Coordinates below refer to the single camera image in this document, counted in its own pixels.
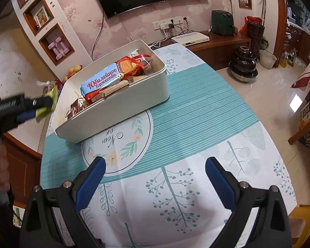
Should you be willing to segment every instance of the power outlet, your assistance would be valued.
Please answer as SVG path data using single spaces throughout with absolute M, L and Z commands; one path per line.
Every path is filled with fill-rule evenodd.
M 154 30 L 169 29 L 169 24 L 171 23 L 172 19 L 174 20 L 175 25 L 179 25 L 179 24 L 183 23 L 183 17 L 181 17 L 181 16 L 163 19 L 163 20 L 159 20 L 159 21 L 154 21 L 153 22 Z

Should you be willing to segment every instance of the yellow chair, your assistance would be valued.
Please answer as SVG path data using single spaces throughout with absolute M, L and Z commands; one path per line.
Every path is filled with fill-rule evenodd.
M 301 204 L 299 207 L 295 207 L 289 216 L 305 220 L 301 236 L 293 238 L 293 248 L 300 248 L 310 236 L 310 205 Z

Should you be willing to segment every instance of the circular print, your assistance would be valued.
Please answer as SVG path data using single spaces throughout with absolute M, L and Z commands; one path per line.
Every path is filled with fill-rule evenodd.
M 89 166 L 101 156 L 106 160 L 104 176 L 122 174 L 141 160 L 152 136 L 153 119 L 144 111 L 83 141 L 84 162 Z

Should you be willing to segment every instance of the pink dumbbell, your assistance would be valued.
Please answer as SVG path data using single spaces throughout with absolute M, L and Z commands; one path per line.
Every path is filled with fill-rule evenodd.
M 55 42 L 60 43 L 61 47 L 63 48 L 64 54 L 67 54 L 70 51 L 70 49 L 65 46 L 65 44 L 63 42 L 63 38 L 61 36 L 57 37 L 55 39 Z
M 56 55 L 56 60 L 59 60 L 60 58 L 63 57 L 63 54 L 60 53 L 60 52 L 56 49 L 55 43 L 54 43 L 54 42 L 51 43 L 51 44 L 48 46 L 48 49 L 52 49 L 52 50 L 54 51 L 54 53 L 55 53 L 55 55 Z

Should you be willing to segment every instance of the white router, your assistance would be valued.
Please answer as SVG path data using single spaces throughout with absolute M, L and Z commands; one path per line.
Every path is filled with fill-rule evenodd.
M 209 41 L 209 37 L 202 33 L 193 32 L 189 34 L 175 36 L 172 38 L 172 40 L 187 47 L 192 44 L 207 42 Z

